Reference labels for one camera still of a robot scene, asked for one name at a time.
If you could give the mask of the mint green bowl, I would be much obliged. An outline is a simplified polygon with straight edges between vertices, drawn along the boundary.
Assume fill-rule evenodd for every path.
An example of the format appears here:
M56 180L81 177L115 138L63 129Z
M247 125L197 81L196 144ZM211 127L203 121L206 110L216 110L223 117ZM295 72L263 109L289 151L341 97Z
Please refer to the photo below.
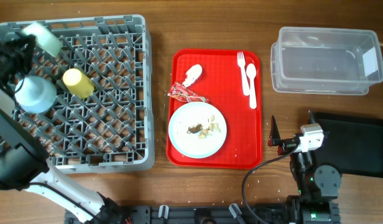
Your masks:
M62 48L62 42L38 22L23 28L21 33L35 36L36 45L53 57L57 57Z

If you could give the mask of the light blue bowl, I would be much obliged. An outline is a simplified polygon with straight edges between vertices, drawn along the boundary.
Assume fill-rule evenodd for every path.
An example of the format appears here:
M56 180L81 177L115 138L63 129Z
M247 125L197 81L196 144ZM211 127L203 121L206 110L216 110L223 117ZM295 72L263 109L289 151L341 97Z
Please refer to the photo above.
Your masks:
M25 77L15 87L15 99L28 113L43 113L55 103L57 89L55 85L42 77Z

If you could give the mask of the yellow plastic cup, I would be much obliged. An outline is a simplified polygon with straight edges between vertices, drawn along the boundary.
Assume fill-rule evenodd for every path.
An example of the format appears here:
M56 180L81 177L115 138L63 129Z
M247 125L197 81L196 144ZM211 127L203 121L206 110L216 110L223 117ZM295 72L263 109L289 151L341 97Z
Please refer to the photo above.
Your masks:
M89 97L95 90L91 79L77 68L67 70L62 80L68 91L81 99Z

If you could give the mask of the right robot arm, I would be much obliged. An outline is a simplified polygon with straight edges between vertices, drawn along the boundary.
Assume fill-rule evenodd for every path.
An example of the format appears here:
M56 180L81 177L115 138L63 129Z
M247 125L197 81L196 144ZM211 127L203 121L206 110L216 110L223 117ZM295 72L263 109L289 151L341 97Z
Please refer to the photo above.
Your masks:
M282 205L281 223L341 223L338 198L341 174L337 168L316 162L314 152L328 135L309 112L310 123L292 138L282 139L272 119L271 146L280 156L289 156L290 171L297 183L298 195L289 195Z

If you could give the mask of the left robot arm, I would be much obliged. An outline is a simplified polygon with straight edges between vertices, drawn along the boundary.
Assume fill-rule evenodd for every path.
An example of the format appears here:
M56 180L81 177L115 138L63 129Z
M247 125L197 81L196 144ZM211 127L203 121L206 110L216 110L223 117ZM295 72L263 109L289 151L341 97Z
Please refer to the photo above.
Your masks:
M30 70L38 43L34 34L0 43L0 138L9 144L0 153L0 190L39 194L72 212L81 223L127 223L127 214L117 203L60 172L41 143L11 118L15 104L6 83L11 75Z

